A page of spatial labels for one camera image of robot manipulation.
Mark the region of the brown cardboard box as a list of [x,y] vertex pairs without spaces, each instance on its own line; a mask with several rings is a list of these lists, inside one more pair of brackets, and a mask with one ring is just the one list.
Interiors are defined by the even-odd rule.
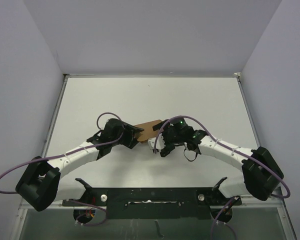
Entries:
[[137,128],[143,129],[143,131],[136,134],[136,140],[139,143],[146,143],[148,139],[155,138],[158,134],[158,130],[153,130],[153,126],[158,125],[162,122],[162,120],[153,120],[134,125]]

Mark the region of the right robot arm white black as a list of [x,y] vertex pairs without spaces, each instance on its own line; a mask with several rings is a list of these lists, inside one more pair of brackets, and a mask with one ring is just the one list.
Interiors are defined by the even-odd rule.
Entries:
[[223,177],[212,192],[213,200],[222,205],[231,197],[252,195],[266,201],[278,187],[284,175],[271,153],[264,147],[250,149],[230,144],[207,133],[195,130],[184,118],[168,122],[165,120],[153,126],[157,136],[147,143],[153,152],[161,157],[169,155],[176,147],[196,155],[218,159],[239,170],[242,175],[234,178]]

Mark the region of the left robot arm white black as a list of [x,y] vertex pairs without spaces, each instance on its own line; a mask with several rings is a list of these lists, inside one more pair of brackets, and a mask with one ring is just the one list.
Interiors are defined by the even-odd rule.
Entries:
[[85,206],[91,201],[92,193],[77,183],[59,187],[60,180],[77,168],[103,158],[117,145],[134,148],[141,132],[143,128],[111,118],[103,129],[72,150],[47,159],[33,158],[15,190],[38,212],[59,200],[74,199]]

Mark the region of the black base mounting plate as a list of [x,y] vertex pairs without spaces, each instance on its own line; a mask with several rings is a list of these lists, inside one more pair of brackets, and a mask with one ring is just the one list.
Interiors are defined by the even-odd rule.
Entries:
[[229,199],[213,187],[92,187],[82,179],[84,193],[75,201],[63,200],[64,207],[82,203],[104,207],[108,220],[209,220],[213,206],[224,206]]

